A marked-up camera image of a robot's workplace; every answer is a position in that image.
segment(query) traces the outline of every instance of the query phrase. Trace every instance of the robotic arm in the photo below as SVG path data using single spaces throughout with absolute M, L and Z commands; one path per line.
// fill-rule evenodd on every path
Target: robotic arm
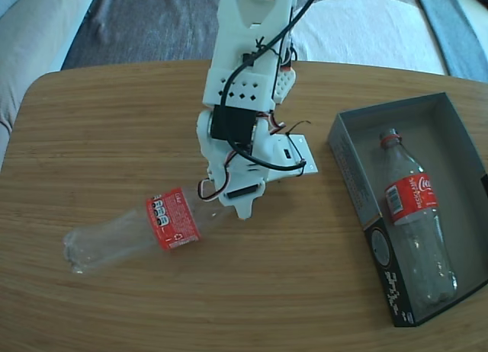
M 284 124 L 274 116 L 276 104 L 296 80 L 286 31 L 296 5 L 297 0 L 220 0 L 220 27 L 204 92 L 209 109 L 197 122 L 201 152 L 209 162 L 199 195 L 234 206 L 241 219 L 251 217 L 252 203 L 266 183 L 318 172 L 305 137 L 278 134 Z M 215 191 L 204 196 L 207 182 Z

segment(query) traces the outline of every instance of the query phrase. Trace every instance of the round wooden table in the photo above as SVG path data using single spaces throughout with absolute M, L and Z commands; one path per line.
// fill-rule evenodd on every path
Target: round wooden table
M 0 174 L 0 350 L 457 351 L 488 348 L 488 290 L 419 328 L 392 326 L 326 137 L 341 110 L 446 91 L 488 159 L 488 85 L 320 63 L 278 108 L 319 174 L 270 184 L 174 253 L 71 274 L 63 236 L 206 174 L 195 124 L 209 62 L 49 74 L 30 88 Z

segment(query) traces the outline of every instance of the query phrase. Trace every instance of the coca-cola label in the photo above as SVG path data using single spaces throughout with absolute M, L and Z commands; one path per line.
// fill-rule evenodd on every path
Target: coca-cola label
M 200 240 L 200 233 L 191 215 L 181 188 L 146 201 L 147 216 L 161 248 L 177 248 Z
M 385 195 L 393 222 L 417 211 L 438 206 L 430 177 L 425 173 L 400 179 L 388 186 Z

